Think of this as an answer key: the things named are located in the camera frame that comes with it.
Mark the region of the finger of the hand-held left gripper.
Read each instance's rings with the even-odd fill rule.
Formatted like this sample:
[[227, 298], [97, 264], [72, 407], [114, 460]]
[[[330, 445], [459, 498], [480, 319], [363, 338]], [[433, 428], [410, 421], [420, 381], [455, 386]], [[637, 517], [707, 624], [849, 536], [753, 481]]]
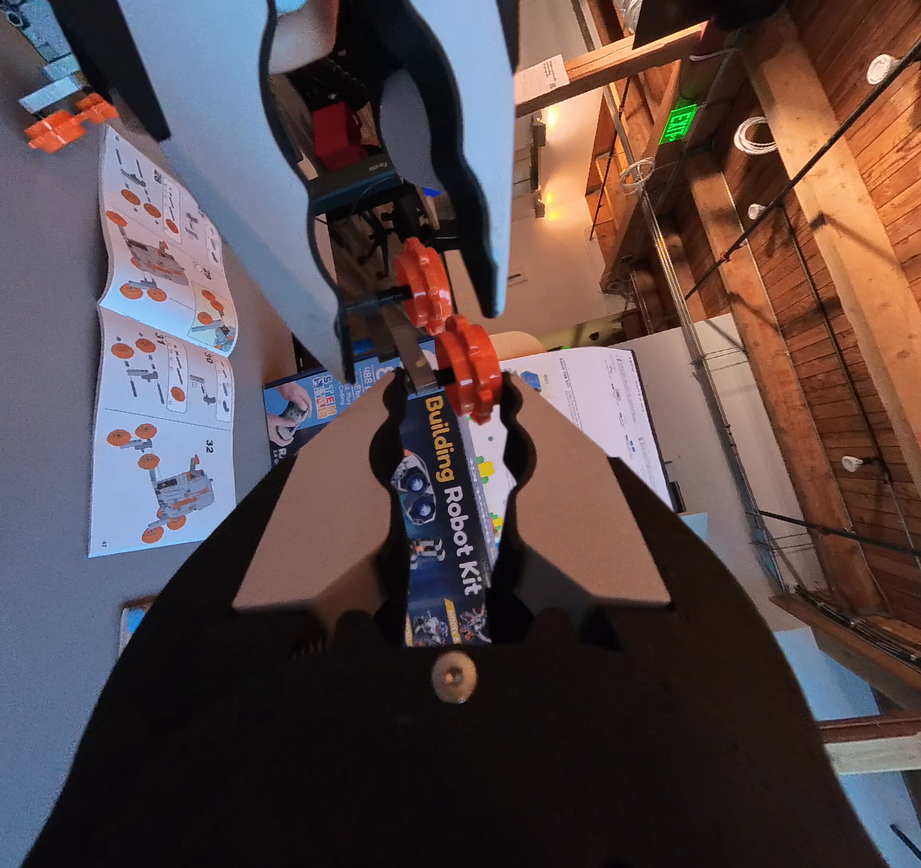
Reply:
[[274, 0], [117, 0], [174, 171], [298, 341], [354, 379], [342, 297], [322, 263], [307, 178], [269, 80]]
[[508, 284], [520, 0], [360, 0], [425, 110], [430, 161], [481, 313]]

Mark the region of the red crate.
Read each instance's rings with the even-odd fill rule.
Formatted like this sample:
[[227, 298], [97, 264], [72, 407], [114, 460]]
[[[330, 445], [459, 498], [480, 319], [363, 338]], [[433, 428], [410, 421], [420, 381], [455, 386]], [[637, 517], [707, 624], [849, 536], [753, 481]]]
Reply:
[[340, 171], [366, 160], [361, 122], [343, 101], [329, 103], [312, 113], [316, 156], [327, 171]]

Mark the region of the orange wheeled grey toy assembly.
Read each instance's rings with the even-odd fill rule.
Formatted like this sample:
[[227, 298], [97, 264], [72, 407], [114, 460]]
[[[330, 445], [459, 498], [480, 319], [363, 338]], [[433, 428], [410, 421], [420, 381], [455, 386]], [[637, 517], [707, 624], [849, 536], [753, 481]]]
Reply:
[[395, 258], [394, 275], [390, 286], [343, 306], [342, 332], [353, 319], [361, 321], [375, 354], [399, 359], [408, 392], [443, 391], [456, 415], [486, 423], [502, 396], [499, 359], [489, 334], [455, 313], [440, 253], [410, 237]]

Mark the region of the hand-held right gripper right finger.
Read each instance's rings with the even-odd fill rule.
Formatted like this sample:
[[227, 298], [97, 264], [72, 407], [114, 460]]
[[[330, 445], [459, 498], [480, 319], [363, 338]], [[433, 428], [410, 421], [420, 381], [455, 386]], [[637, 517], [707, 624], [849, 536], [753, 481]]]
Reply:
[[515, 483], [488, 589], [493, 641], [523, 641], [544, 612], [581, 631], [608, 609], [668, 608], [669, 590], [605, 450], [511, 372], [500, 420]]

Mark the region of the white instruction board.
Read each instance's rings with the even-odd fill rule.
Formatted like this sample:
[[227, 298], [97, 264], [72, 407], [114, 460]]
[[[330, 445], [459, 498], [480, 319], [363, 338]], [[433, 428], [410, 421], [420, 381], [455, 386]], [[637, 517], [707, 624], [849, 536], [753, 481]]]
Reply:
[[[674, 508], [649, 408], [632, 351], [575, 347], [502, 362], [589, 436], [605, 453], [624, 461]], [[495, 408], [489, 422], [469, 422], [473, 456], [496, 540], [515, 478], [504, 462], [507, 431]]]

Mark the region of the grey desk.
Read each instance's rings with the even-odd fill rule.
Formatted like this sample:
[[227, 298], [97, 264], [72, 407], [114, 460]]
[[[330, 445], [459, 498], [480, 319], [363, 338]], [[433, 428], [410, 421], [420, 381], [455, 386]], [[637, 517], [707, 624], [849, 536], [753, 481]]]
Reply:
[[18, 866], [58, 796], [118, 655], [122, 607], [195, 549], [88, 559], [91, 428], [108, 258], [98, 132], [28, 148], [18, 99], [40, 59], [2, 21], [1, 862]]

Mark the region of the grey toy parts pile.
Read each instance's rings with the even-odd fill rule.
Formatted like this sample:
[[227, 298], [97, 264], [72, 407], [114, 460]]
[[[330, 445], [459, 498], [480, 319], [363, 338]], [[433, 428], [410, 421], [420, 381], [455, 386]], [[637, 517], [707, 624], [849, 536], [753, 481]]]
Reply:
[[1, 0], [1, 10], [46, 64], [73, 54], [48, 0]]

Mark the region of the white paper notice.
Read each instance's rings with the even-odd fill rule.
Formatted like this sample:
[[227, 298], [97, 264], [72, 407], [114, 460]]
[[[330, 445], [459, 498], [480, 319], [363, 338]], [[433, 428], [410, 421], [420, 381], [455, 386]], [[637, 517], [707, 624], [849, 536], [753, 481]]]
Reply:
[[522, 68], [514, 76], [516, 117], [521, 118], [550, 105], [547, 98], [569, 84], [570, 78], [561, 54]]

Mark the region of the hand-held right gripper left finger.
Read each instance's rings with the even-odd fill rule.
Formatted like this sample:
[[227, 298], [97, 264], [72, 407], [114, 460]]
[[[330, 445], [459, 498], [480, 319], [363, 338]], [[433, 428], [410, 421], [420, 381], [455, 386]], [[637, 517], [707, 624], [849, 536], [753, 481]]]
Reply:
[[409, 545], [392, 480], [404, 459], [407, 381], [403, 369], [386, 372], [298, 451], [236, 611], [306, 610], [328, 633], [360, 611], [386, 641], [403, 641]]

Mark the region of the loose grey toy part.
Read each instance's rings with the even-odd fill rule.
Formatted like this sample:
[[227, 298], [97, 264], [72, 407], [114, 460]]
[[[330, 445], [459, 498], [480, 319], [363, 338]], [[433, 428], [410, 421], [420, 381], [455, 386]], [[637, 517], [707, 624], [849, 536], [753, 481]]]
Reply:
[[80, 79], [75, 75], [67, 75], [20, 97], [18, 103], [29, 114], [38, 116], [42, 111], [52, 108], [83, 89]]

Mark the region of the blue printed toy box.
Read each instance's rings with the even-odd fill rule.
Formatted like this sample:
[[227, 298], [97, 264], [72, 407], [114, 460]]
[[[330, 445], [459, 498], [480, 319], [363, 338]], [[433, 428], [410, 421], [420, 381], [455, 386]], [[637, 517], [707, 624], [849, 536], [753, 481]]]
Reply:
[[[263, 390], [272, 463], [306, 446], [381, 378], [400, 367], [375, 356], [355, 366], [355, 383], [325, 369], [290, 376]], [[443, 390], [410, 394], [400, 427], [402, 458], [392, 485], [409, 545], [404, 642], [411, 647], [464, 647], [492, 642], [487, 589], [497, 543], [489, 520], [468, 419]]]

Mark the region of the loose orange toy part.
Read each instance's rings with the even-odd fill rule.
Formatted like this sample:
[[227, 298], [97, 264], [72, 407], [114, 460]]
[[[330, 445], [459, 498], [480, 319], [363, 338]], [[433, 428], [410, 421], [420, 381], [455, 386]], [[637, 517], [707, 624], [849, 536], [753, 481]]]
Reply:
[[86, 123], [101, 125], [119, 117], [113, 104], [96, 92], [76, 102], [76, 112], [59, 110], [25, 130], [28, 146], [52, 154], [86, 135]]

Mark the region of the blue cover instruction booklet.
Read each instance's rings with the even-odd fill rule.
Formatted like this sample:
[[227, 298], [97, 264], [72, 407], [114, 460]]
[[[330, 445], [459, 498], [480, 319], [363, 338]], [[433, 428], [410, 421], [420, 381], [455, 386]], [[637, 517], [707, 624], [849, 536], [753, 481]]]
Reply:
[[144, 616], [155, 602], [155, 595], [144, 596], [128, 601], [120, 614], [118, 654], [121, 656], [132, 636], [137, 632]]

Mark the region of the white open instruction booklet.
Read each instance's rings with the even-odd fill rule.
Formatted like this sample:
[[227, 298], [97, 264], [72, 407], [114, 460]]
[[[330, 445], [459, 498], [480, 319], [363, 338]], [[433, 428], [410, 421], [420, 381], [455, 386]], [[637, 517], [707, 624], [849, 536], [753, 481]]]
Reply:
[[222, 239], [188, 190], [111, 126], [109, 253], [90, 480], [91, 559], [207, 539], [236, 507], [239, 321]]

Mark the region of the green lit sign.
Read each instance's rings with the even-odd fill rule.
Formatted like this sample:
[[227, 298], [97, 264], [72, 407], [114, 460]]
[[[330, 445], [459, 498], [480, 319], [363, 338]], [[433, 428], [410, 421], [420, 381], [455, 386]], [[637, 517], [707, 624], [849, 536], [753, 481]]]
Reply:
[[671, 109], [659, 139], [659, 146], [684, 140], [697, 118], [699, 109], [700, 104], [697, 102], [683, 102]]

